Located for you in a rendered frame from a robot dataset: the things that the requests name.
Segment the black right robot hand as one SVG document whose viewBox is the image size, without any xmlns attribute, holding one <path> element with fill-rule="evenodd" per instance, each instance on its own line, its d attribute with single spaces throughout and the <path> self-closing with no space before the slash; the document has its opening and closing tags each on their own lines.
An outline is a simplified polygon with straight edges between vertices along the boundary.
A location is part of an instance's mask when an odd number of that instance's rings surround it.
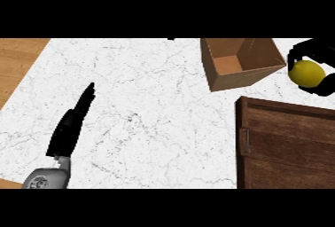
<svg viewBox="0 0 335 227">
<path fill-rule="evenodd" d="M 300 60 L 310 60 L 321 64 L 327 64 L 335 69 L 335 38 L 312 38 L 294 45 L 288 52 L 288 72 L 294 68 L 294 64 Z M 298 89 L 321 97 L 328 97 L 335 93 L 335 72 L 327 74 L 325 79 L 315 88 L 298 86 Z"/>
</svg>

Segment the yellow lemon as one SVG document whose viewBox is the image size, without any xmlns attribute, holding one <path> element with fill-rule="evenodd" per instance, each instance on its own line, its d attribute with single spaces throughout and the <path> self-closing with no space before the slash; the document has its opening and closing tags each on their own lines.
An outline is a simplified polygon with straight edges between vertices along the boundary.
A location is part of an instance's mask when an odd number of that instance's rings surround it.
<svg viewBox="0 0 335 227">
<path fill-rule="evenodd" d="M 288 72 L 291 81 L 306 88 L 319 86 L 327 77 L 325 70 L 319 64 L 310 60 L 300 60 L 294 64 L 293 70 Z"/>
</svg>

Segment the brown cardboard box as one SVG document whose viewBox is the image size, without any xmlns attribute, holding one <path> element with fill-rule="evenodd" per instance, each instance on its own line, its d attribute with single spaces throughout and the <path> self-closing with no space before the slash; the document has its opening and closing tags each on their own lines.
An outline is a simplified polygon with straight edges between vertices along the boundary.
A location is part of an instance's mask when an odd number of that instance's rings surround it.
<svg viewBox="0 0 335 227">
<path fill-rule="evenodd" d="M 270 38 L 203 38 L 210 91 L 248 87 L 287 64 Z"/>
</svg>

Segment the dark wooden tray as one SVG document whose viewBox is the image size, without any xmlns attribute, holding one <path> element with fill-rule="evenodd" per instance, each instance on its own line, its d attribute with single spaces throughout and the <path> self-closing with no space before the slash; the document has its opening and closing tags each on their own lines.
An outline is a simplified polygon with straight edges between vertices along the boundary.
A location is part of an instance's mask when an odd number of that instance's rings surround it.
<svg viewBox="0 0 335 227">
<path fill-rule="evenodd" d="M 335 189 L 335 110 L 238 99 L 237 187 Z"/>
</svg>

